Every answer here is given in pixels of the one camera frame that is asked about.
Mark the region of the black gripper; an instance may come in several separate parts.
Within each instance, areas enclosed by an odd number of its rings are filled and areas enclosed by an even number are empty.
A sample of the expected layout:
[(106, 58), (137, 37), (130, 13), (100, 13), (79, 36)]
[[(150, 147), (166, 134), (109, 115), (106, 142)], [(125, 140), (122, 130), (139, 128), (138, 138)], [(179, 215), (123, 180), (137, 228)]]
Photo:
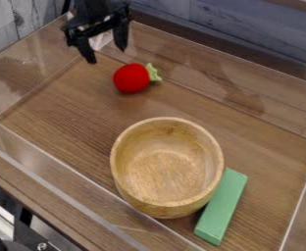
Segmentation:
[(67, 43), (76, 46), (87, 62), (96, 63), (88, 38), (113, 30), (117, 47), (125, 51), (129, 46), (131, 21), (131, 0), (75, 0), (75, 12), (62, 30)]

